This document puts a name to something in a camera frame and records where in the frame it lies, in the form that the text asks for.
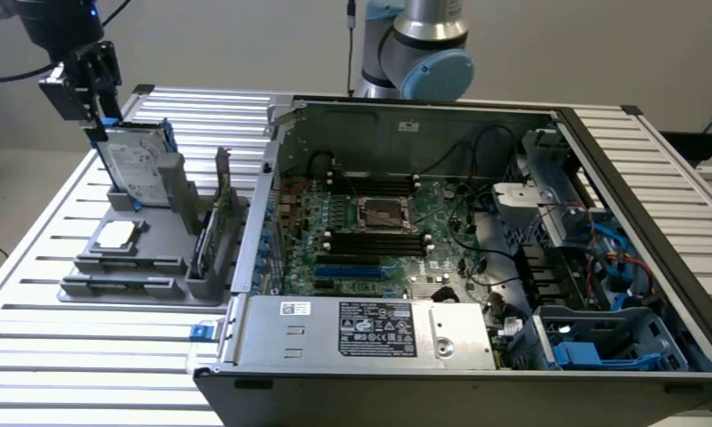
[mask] blue pcie slot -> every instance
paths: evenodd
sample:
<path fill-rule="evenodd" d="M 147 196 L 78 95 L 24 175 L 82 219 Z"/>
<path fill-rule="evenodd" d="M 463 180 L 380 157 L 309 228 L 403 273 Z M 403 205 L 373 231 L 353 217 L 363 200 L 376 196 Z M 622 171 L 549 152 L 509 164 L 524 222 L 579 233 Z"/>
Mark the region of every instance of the blue pcie slot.
<path fill-rule="evenodd" d="M 359 267 L 317 267 L 315 276 L 328 278 L 384 278 L 385 271 L 375 268 Z"/>

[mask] power supply label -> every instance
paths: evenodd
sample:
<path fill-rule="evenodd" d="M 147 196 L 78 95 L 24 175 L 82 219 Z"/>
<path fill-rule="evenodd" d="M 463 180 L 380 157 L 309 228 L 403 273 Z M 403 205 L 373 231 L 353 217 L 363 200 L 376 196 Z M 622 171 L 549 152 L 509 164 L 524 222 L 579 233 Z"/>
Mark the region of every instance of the power supply label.
<path fill-rule="evenodd" d="M 355 358 L 415 358 L 412 304 L 341 302 L 339 351 Z"/>

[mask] blue plastic latch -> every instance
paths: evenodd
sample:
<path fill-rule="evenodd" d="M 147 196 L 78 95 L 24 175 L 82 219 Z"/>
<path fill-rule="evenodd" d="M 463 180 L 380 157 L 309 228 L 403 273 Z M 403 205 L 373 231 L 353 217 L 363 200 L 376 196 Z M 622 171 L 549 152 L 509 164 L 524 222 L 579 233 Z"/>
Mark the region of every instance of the blue plastic latch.
<path fill-rule="evenodd" d="M 628 294 L 618 294 L 618 298 L 615 298 L 615 303 L 612 304 L 610 311 L 620 311 L 622 310 L 622 304 L 628 299 Z"/>
<path fill-rule="evenodd" d="M 105 127 L 116 127 L 118 125 L 118 119 L 114 117 L 101 117 L 100 122 Z"/>
<path fill-rule="evenodd" d="M 213 341 L 213 326 L 193 325 L 189 330 L 191 342 L 212 342 Z"/>
<path fill-rule="evenodd" d="M 638 359 L 602 360 L 594 342 L 561 342 L 555 347 L 555 358 L 563 369 L 648 371 L 658 366 L 663 357 L 659 353 L 651 353 Z"/>

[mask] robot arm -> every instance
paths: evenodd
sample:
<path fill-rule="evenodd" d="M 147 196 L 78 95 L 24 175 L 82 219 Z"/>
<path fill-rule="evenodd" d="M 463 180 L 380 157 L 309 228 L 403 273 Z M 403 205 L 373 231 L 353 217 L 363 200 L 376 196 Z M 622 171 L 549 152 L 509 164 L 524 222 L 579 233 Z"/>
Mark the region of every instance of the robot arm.
<path fill-rule="evenodd" d="M 100 109 L 121 119 L 121 74 L 113 43 L 100 41 L 94 0 L 16 0 L 14 7 L 29 39 L 58 64 L 38 83 L 42 92 L 62 118 L 82 122 L 92 140 L 106 141 Z"/>
<path fill-rule="evenodd" d="M 461 0 L 372 0 L 356 96 L 459 99 L 475 76 L 467 35 Z"/>

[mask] slotted aluminum surface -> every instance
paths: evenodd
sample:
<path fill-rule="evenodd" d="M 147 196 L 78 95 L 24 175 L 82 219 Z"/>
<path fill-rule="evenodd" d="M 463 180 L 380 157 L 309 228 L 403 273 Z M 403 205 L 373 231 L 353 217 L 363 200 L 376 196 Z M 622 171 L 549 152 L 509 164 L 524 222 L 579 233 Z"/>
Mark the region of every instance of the slotted aluminum surface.
<path fill-rule="evenodd" d="M 712 296 L 711 188 L 643 117 L 628 116 L 620 109 L 578 109 L 576 113 Z M 599 201 L 584 176 L 583 182 Z"/>
<path fill-rule="evenodd" d="M 260 167 L 256 159 L 268 141 L 268 101 L 267 94 L 159 87 L 136 100 L 128 118 L 152 122 L 169 118 L 188 160 L 189 178 L 204 194 L 216 186 L 212 153 L 219 146 L 232 148 L 232 185 L 249 197 Z M 691 194 L 696 191 L 686 186 L 683 176 L 675 175 L 675 167 L 660 161 L 655 142 L 643 138 L 619 109 L 591 107 L 578 113 L 602 135 L 603 147 L 619 156 L 618 166 L 642 166 L 631 167 L 626 174 L 630 182 L 639 184 L 639 191 L 684 192 L 670 193 L 679 199 L 667 201 L 655 198 L 654 191 L 639 194 L 648 195 L 644 204 L 659 213 L 660 221 L 668 221 L 664 227 L 680 233 L 674 238 L 686 247 L 692 265 L 712 270 L 710 263 L 699 261 L 711 254 L 698 255 L 712 250 L 712 211 L 707 204 L 696 203 Z M 655 160 L 648 164 L 631 162 L 624 150 L 656 154 Z M 644 171 L 647 165 L 656 165 L 667 174 L 628 173 Z M 57 300 L 56 282 L 70 271 L 70 258 L 81 251 L 108 209 L 108 184 L 90 153 L 0 270 L 0 424 L 221 425 L 185 373 L 185 364 L 191 352 L 216 351 L 212 343 L 191 345 L 189 327 L 220 318 L 224 308 Z M 672 209 L 676 206 L 683 213 Z M 690 223 L 679 227 L 678 220 Z M 687 224 L 691 230 L 702 231 L 686 231 Z M 690 247 L 702 249 L 690 253 Z M 706 283 L 712 289 L 712 280 Z M 712 416 L 690 414 L 659 425 L 712 426 Z"/>

